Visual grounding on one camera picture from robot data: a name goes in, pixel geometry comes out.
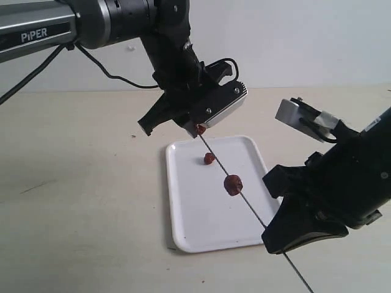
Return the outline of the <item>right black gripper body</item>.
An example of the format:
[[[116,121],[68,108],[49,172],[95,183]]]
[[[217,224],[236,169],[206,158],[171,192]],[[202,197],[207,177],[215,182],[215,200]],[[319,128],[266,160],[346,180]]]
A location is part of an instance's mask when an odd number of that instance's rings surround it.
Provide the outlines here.
[[[303,166],[275,166],[263,182],[273,198],[298,197],[318,217],[359,229],[381,217],[381,151],[313,153]]]

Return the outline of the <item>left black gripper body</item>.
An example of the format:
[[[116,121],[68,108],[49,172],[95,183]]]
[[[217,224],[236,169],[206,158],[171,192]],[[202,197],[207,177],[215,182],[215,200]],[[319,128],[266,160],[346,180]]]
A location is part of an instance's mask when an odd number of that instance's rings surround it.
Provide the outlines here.
[[[201,83],[194,89],[165,90],[152,108],[138,121],[139,126],[150,136],[157,126],[170,120],[175,122],[181,115],[189,116],[196,102],[217,88],[224,77],[232,75],[231,64],[231,60],[218,60],[203,67]]]

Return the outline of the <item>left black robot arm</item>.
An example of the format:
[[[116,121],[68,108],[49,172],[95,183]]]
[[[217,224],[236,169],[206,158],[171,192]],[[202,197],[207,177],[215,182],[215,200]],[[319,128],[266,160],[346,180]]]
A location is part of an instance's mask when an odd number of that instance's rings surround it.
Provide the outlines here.
[[[43,1],[1,6],[1,61],[53,48],[49,60],[63,49],[83,54],[139,38],[163,91],[139,120],[147,135],[169,120],[197,137],[222,120],[241,98],[229,58],[201,62],[190,42],[189,1]]]

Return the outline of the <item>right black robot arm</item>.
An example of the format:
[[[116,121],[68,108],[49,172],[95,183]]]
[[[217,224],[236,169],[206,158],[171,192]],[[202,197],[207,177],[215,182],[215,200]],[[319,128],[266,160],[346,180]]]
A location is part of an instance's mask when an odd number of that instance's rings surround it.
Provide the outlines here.
[[[272,198],[282,198],[261,238],[270,254],[342,238],[349,229],[370,225],[390,200],[390,111],[361,132],[339,124],[337,143],[313,153],[303,166],[276,165],[263,182]]]

